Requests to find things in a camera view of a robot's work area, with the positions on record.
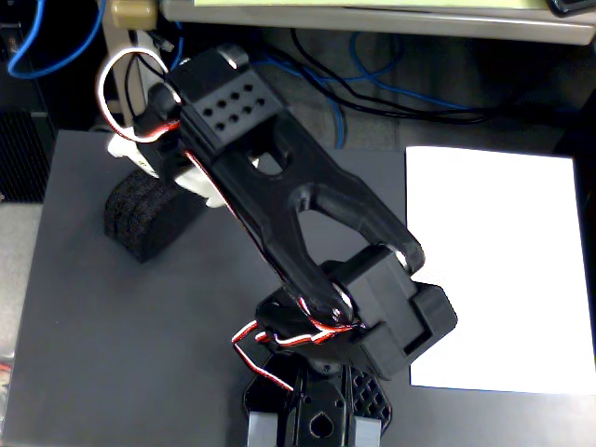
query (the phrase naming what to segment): sheet of paper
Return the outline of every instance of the sheet of paper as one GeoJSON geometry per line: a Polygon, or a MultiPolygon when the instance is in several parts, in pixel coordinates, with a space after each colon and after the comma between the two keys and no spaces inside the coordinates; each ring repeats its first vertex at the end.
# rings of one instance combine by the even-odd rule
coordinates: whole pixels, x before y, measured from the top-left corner
{"type": "Polygon", "coordinates": [[[195,0],[195,6],[507,7],[513,9],[546,8],[544,0],[195,0]]]}
{"type": "Polygon", "coordinates": [[[408,227],[453,332],[412,385],[596,394],[573,161],[444,147],[406,152],[408,227]]]}

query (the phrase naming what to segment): red and white wire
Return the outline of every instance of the red and white wire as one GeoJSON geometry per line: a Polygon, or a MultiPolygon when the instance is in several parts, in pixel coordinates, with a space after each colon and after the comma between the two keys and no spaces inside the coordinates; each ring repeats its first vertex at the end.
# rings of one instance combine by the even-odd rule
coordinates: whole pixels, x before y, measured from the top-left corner
{"type": "Polygon", "coordinates": [[[234,348],[236,349],[237,353],[242,357],[242,359],[247,364],[247,366],[249,368],[251,368],[251,370],[254,373],[257,373],[257,374],[261,375],[262,377],[265,377],[265,378],[273,381],[276,385],[281,386],[282,388],[284,388],[287,391],[293,392],[294,388],[292,386],[286,384],[283,380],[281,380],[276,375],[274,375],[274,374],[270,373],[269,371],[266,371],[263,368],[257,366],[251,360],[251,358],[242,350],[242,348],[240,346],[238,346],[238,342],[240,342],[249,333],[251,333],[252,331],[256,330],[257,329],[257,326],[258,326],[258,323],[257,323],[256,320],[255,321],[251,321],[249,324],[247,324],[245,327],[243,327],[240,331],[238,331],[237,334],[234,335],[234,337],[232,337],[232,343],[234,344],[234,348]]]}
{"type": "MultiPolygon", "coordinates": [[[[172,122],[172,123],[166,123],[163,126],[160,126],[159,128],[155,129],[149,135],[146,135],[144,137],[139,137],[139,136],[135,135],[133,128],[123,128],[122,126],[120,126],[117,123],[117,121],[114,119],[114,116],[110,112],[110,109],[108,108],[107,101],[105,100],[105,96],[103,94],[105,80],[107,79],[107,76],[110,73],[110,70],[112,70],[114,65],[118,61],[120,61],[124,56],[126,56],[127,54],[134,54],[134,53],[145,54],[145,55],[153,58],[159,64],[159,67],[162,69],[162,71],[164,73],[168,72],[168,67],[166,66],[166,64],[151,49],[143,48],[143,47],[129,47],[129,48],[121,49],[113,56],[112,59],[110,59],[105,64],[105,66],[102,68],[102,71],[100,72],[100,76],[98,77],[98,81],[97,81],[97,91],[96,91],[97,100],[98,100],[98,104],[100,106],[100,110],[102,111],[103,117],[108,122],[110,127],[112,127],[112,129],[114,129],[114,132],[117,133],[118,135],[120,135],[122,138],[130,140],[132,142],[141,142],[141,143],[156,142],[159,139],[159,137],[161,137],[164,133],[169,132],[172,129],[178,128],[179,123],[177,121],[172,122]]],[[[182,99],[180,98],[178,93],[176,93],[173,90],[172,90],[172,95],[174,97],[174,100],[177,103],[182,102],[182,99]]]]}

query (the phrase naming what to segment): blue cable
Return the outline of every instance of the blue cable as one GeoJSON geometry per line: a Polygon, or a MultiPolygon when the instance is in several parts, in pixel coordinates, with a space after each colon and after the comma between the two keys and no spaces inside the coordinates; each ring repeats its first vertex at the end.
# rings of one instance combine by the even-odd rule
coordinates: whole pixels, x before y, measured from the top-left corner
{"type": "Polygon", "coordinates": [[[17,63],[19,63],[20,59],[27,52],[27,50],[29,49],[29,47],[31,46],[31,44],[34,42],[35,38],[39,34],[39,28],[41,27],[41,20],[44,17],[45,5],[46,5],[46,0],[37,0],[37,10],[35,11],[34,24],[31,27],[31,31],[27,34],[27,37],[25,37],[25,40],[22,43],[22,45],[20,46],[19,51],[17,51],[17,54],[15,54],[14,57],[8,63],[8,73],[13,77],[17,77],[18,79],[36,79],[37,77],[41,77],[41,76],[49,75],[50,73],[54,73],[54,72],[60,70],[60,68],[68,65],[70,62],[72,62],[76,58],[78,58],[81,55],[81,53],[83,53],[83,51],[85,51],[88,48],[88,46],[91,44],[91,42],[93,42],[93,39],[95,38],[95,36],[97,35],[97,32],[100,30],[100,27],[102,26],[102,17],[103,17],[103,13],[105,11],[105,7],[107,5],[107,0],[102,0],[102,3],[100,5],[100,10],[97,15],[97,19],[95,20],[95,23],[93,24],[93,28],[91,29],[91,32],[89,33],[89,36],[87,37],[87,40],[85,40],[85,42],[83,42],[83,44],[81,44],[81,46],[77,50],[75,50],[73,53],[71,53],[70,56],[67,56],[66,58],[62,59],[61,61],[58,61],[58,62],[54,63],[53,65],[50,65],[49,67],[44,68],[42,70],[37,70],[37,71],[29,72],[29,73],[17,72],[17,71],[15,71],[15,67],[16,67],[17,63]]]}
{"type": "MultiPolygon", "coordinates": [[[[275,59],[268,58],[265,61],[257,61],[254,62],[253,65],[273,65],[277,68],[280,68],[286,73],[289,73],[294,76],[303,77],[301,73],[297,72],[296,70],[292,69],[291,67],[285,65],[283,62],[276,61],[275,59]]],[[[305,68],[308,73],[315,79],[321,86],[327,87],[324,81],[324,78],[318,77],[312,70],[305,68]]],[[[342,149],[344,147],[345,142],[345,123],[344,117],[342,116],[342,112],[340,111],[339,105],[337,102],[328,98],[329,105],[332,108],[333,115],[335,118],[335,124],[337,126],[337,142],[335,143],[336,149],[342,149]]]]}
{"type": "Polygon", "coordinates": [[[409,96],[411,98],[416,98],[421,101],[437,104],[437,105],[440,105],[441,107],[447,107],[447,108],[457,109],[457,110],[469,109],[469,107],[466,107],[465,105],[453,104],[451,102],[445,102],[445,101],[442,101],[442,100],[439,100],[436,98],[431,98],[426,95],[422,95],[420,93],[416,93],[415,91],[411,91],[406,88],[393,87],[393,86],[390,86],[389,84],[379,81],[376,78],[376,76],[374,75],[374,73],[369,73],[369,71],[364,67],[364,65],[362,64],[362,62],[360,61],[360,59],[358,57],[358,52],[356,51],[356,41],[357,41],[359,35],[360,35],[360,33],[356,32],[356,33],[353,33],[352,36],[350,37],[350,56],[352,58],[352,61],[356,64],[356,67],[358,68],[358,70],[363,74],[363,77],[365,77],[366,79],[371,81],[377,87],[385,89],[385,90],[393,91],[396,93],[400,93],[402,95],[409,96]]]}
{"type": "MultiPolygon", "coordinates": [[[[179,21],[176,21],[175,23],[178,29],[182,31],[183,25],[179,21]]],[[[183,59],[183,47],[184,37],[182,34],[180,34],[180,38],[178,39],[178,52],[176,53],[176,58],[174,59],[174,62],[171,63],[171,67],[169,68],[170,70],[176,68],[180,64],[180,61],[183,59]]]]}

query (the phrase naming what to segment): black plastic part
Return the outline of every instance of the black plastic part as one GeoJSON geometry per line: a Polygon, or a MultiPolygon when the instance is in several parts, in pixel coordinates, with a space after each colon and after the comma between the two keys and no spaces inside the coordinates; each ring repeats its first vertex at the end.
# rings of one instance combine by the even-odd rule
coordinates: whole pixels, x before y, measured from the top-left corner
{"type": "MultiPolygon", "coordinates": [[[[388,380],[457,323],[443,290],[412,282],[394,253],[385,247],[368,247],[345,263],[326,263],[321,269],[349,293],[362,324],[320,345],[284,348],[271,342],[272,348],[307,359],[351,365],[388,380]]],[[[259,304],[256,318],[271,340],[273,333],[290,338],[317,332],[283,288],[259,304]]]]}
{"type": "Polygon", "coordinates": [[[108,197],[104,232],[143,263],[164,250],[205,208],[202,197],[135,170],[108,197]]]}
{"type": "Polygon", "coordinates": [[[381,430],[385,433],[391,423],[393,410],[377,378],[352,368],[352,395],[354,415],[379,419],[381,430]]]}
{"type": "Polygon", "coordinates": [[[385,432],[392,409],[378,381],[354,368],[329,366],[333,373],[319,374],[298,356],[272,356],[264,367],[295,384],[294,392],[257,376],[244,392],[246,415],[277,413],[281,447],[353,446],[354,416],[379,419],[385,432]]]}
{"type": "MultiPolygon", "coordinates": [[[[176,109],[182,143],[140,144],[141,152],[165,182],[187,166],[183,158],[191,153],[264,258],[290,285],[291,296],[303,296],[318,321],[336,326],[351,323],[354,315],[308,255],[298,223],[301,211],[320,211],[372,245],[401,251],[413,272],[423,265],[424,253],[403,223],[361,179],[332,161],[250,67],[236,70],[209,49],[173,70],[168,83],[183,100],[182,110],[176,109]],[[251,161],[263,154],[271,155],[282,171],[267,175],[257,170],[251,161]]],[[[155,128],[163,114],[151,110],[161,108],[149,104],[135,123],[138,134],[155,128]]]]}

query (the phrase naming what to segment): gray surface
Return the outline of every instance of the gray surface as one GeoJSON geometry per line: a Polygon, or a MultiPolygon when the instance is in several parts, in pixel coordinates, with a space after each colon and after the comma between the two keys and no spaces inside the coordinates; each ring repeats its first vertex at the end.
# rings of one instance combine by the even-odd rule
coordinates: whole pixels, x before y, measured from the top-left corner
{"type": "MultiPolygon", "coordinates": [[[[144,265],[106,239],[103,203],[129,165],[107,155],[104,138],[59,137],[7,445],[238,447],[251,374],[229,340],[277,279],[226,210],[204,215],[144,265]]],[[[403,154],[333,156],[403,217],[403,154]]],[[[312,213],[304,221],[318,260],[345,259],[362,244],[312,213]]],[[[386,447],[596,445],[593,397],[421,388],[407,371],[385,389],[393,403],[386,447]]]]}
{"type": "Polygon", "coordinates": [[[17,344],[41,205],[0,203],[0,358],[17,344]]]}

